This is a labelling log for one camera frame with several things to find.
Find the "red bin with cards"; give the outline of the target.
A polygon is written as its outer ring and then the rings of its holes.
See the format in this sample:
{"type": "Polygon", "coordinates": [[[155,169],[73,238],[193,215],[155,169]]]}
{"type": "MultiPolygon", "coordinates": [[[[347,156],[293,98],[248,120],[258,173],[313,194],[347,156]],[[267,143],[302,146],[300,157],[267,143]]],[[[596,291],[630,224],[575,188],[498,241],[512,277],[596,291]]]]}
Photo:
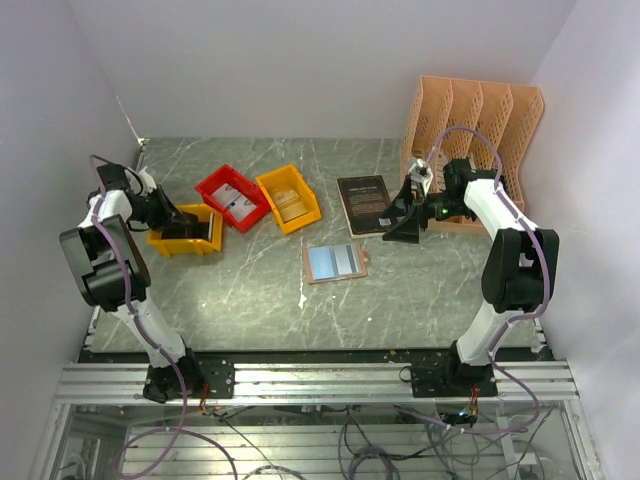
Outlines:
{"type": "Polygon", "coordinates": [[[223,215],[225,223],[240,233],[248,232],[271,211],[261,189],[228,164],[195,186],[208,206],[223,215]]]}

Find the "white silver VIP card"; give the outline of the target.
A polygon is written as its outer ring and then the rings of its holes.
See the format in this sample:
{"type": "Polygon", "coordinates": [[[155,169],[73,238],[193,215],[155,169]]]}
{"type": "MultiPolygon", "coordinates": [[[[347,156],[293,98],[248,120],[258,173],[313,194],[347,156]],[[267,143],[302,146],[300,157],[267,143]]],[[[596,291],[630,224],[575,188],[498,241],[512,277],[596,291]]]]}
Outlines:
{"type": "Polygon", "coordinates": [[[359,251],[355,244],[335,246],[333,255],[339,276],[357,275],[362,272],[359,251]]]}

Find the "pink leather card holder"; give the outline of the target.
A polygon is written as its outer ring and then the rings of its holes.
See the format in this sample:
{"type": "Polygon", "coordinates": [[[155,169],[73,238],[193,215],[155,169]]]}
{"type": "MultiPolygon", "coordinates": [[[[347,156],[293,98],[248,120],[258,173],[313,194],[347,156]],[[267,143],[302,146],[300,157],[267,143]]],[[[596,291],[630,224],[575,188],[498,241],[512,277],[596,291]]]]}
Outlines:
{"type": "Polygon", "coordinates": [[[368,275],[364,251],[358,243],[321,246],[303,250],[309,284],[327,283],[368,275]]]}

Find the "yellow bin with cards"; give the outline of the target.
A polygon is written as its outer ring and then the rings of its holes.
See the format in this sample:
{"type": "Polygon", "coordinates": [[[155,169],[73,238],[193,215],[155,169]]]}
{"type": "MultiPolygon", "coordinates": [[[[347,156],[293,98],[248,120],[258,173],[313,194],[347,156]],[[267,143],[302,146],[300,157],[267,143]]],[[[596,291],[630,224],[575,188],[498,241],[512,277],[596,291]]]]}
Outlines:
{"type": "Polygon", "coordinates": [[[301,230],[322,218],[316,195],[295,165],[289,164],[256,177],[268,201],[274,221],[284,235],[301,230]]]}

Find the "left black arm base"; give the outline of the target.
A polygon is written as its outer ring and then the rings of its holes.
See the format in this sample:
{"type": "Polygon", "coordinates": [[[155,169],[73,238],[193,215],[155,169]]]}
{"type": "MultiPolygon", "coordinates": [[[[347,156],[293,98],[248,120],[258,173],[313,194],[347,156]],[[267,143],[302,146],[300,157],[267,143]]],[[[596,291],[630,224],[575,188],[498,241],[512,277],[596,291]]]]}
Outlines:
{"type": "MultiPolygon", "coordinates": [[[[177,368],[182,374],[188,398],[231,399],[234,394],[235,368],[222,357],[197,355],[187,348],[177,368]]],[[[156,403],[181,399],[182,388],[172,366],[149,366],[142,391],[145,399],[156,403]]]]}

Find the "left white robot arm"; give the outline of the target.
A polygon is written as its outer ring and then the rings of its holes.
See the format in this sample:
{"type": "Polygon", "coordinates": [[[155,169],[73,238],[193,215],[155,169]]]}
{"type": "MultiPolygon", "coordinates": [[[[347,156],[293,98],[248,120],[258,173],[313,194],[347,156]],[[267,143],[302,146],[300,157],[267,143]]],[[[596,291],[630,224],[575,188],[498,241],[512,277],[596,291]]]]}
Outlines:
{"type": "Polygon", "coordinates": [[[85,302],[125,324],[149,358],[143,395],[164,403],[199,395],[206,384],[195,353],[169,326],[151,298],[151,275],[132,236],[141,223],[174,239],[206,232],[197,217],[182,213],[148,174],[93,155],[99,187],[87,215],[60,234],[59,242],[85,302]]]}

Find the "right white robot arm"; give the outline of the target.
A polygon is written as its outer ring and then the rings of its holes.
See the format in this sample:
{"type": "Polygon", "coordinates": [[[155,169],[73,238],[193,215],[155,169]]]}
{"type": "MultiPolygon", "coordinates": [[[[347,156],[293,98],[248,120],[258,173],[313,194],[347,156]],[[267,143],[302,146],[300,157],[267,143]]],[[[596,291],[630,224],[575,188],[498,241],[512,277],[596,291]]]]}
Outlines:
{"type": "Polygon", "coordinates": [[[414,160],[404,183],[384,211],[396,224],[382,236],[389,242],[416,244],[430,221],[454,216],[479,220],[492,245],[481,276],[483,302],[467,331],[435,367],[413,367],[410,382],[417,397],[491,395],[492,356],[508,330],[546,309],[552,297],[559,236],[529,220],[508,197],[495,170],[477,170],[469,159],[444,168],[445,188],[429,192],[431,168],[414,160]]]}

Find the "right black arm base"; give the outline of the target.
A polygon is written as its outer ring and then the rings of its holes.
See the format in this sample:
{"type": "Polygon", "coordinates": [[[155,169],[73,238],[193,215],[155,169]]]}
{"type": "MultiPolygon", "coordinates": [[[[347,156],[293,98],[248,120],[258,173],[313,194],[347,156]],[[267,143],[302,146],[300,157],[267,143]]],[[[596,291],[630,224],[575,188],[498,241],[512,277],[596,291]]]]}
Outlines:
{"type": "Polygon", "coordinates": [[[410,364],[399,372],[399,379],[410,386],[414,398],[495,397],[498,390],[493,378],[490,366],[410,364]]]}

